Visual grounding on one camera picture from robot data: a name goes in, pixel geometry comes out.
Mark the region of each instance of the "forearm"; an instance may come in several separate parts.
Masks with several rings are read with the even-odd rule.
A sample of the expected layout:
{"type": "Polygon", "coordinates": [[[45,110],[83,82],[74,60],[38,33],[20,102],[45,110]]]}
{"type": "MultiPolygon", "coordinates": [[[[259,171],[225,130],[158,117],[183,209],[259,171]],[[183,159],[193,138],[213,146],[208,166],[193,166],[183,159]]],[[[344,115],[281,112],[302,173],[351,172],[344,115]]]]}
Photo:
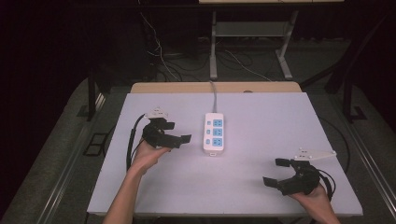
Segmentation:
{"type": "Polygon", "coordinates": [[[103,223],[131,224],[134,214],[134,204],[142,174],[131,167],[125,176],[119,192],[107,211],[103,223]]]}

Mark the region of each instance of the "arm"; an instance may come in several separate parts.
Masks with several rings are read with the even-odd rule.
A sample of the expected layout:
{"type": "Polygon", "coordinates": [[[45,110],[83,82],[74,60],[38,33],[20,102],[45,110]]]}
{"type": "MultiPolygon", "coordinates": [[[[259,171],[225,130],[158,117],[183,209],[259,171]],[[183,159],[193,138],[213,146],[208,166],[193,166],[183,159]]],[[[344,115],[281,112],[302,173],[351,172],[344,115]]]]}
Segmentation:
{"type": "Polygon", "coordinates": [[[143,141],[136,150],[134,161],[131,164],[119,192],[107,211],[104,224],[125,223],[131,224],[134,213],[134,203],[136,201],[137,190],[143,174],[157,163],[158,159],[170,148],[153,148],[146,141],[143,141]]]}
{"type": "Polygon", "coordinates": [[[318,185],[310,194],[295,193],[290,195],[297,200],[306,212],[318,223],[339,224],[337,216],[332,210],[326,190],[321,184],[318,185]]]}

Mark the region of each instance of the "hand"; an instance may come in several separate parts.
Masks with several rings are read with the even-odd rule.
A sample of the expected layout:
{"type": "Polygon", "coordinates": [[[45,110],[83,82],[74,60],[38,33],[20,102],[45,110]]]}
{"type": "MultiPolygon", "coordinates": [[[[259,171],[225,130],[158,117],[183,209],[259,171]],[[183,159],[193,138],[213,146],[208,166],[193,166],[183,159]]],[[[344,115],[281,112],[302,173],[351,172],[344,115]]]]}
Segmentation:
{"type": "Polygon", "coordinates": [[[171,150],[169,147],[154,148],[145,140],[136,149],[136,154],[134,155],[134,161],[131,164],[130,170],[137,170],[141,175],[145,174],[146,171],[158,162],[158,159],[165,152],[171,150]]]}
{"type": "Polygon", "coordinates": [[[306,212],[318,223],[338,224],[340,221],[332,210],[326,190],[319,183],[318,187],[308,195],[295,193],[289,195],[297,200],[306,212]]]}

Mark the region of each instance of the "dark floor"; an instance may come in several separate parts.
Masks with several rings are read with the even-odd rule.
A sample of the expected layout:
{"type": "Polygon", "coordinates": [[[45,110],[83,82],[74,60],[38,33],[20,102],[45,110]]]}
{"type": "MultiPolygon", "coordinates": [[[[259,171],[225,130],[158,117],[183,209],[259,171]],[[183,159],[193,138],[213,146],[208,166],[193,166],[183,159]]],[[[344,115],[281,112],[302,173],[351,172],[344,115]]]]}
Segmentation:
{"type": "MultiPolygon", "coordinates": [[[[279,41],[263,39],[253,49],[242,51],[232,42],[220,42],[218,52],[219,81],[265,81],[236,63],[226,51],[234,53],[245,67],[273,81],[282,81],[281,70],[274,50],[279,41]]],[[[286,59],[293,74],[293,81],[302,82],[335,63],[347,49],[348,42],[299,41],[290,43],[286,59]]],[[[180,73],[183,81],[208,81],[208,52],[203,50],[199,60],[180,57],[178,54],[165,55],[174,75],[180,73]]],[[[157,81],[166,78],[175,81],[163,65],[158,65],[163,73],[157,81]]],[[[355,190],[364,216],[341,217],[343,223],[396,223],[394,213],[389,210],[384,188],[378,184],[373,168],[362,159],[363,151],[375,160],[381,175],[388,181],[390,189],[396,189],[393,162],[396,158],[396,137],[388,124],[365,98],[358,88],[353,90],[354,106],[359,106],[367,119],[350,124],[341,114],[341,92],[327,94],[323,90],[327,78],[304,89],[317,111],[323,129],[327,134],[342,166],[347,165],[347,149],[350,149],[350,166],[347,177],[355,190]]],[[[117,123],[125,95],[130,86],[114,86],[110,93],[100,95],[97,113],[92,121],[79,117],[82,106],[87,105],[87,81],[82,82],[71,96],[67,106],[46,145],[42,148],[29,175],[8,208],[2,224],[8,223],[101,223],[102,217],[86,214],[92,188],[100,172],[104,156],[86,157],[82,152],[94,133],[109,133],[117,123]]],[[[283,217],[282,223],[292,223],[296,217],[283,217]]],[[[163,220],[140,220],[143,223],[163,223],[163,220]]],[[[199,223],[217,223],[208,218],[195,219],[199,223]]],[[[223,223],[269,223],[262,218],[238,218],[223,220],[223,223]]],[[[304,217],[298,223],[309,223],[304,217]]],[[[173,220],[173,223],[191,223],[191,220],[173,220]]]]}

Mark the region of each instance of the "power strip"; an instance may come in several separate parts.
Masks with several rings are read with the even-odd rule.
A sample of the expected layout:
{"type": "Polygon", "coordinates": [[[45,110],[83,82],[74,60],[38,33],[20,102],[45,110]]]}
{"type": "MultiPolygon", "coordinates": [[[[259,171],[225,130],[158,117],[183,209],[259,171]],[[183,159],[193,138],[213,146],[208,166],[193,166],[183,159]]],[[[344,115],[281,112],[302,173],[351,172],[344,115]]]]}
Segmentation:
{"type": "Polygon", "coordinates": [[[205,114],[204,151],[209,156],[217,156],[224,150],[224,115],[205,114]]]}

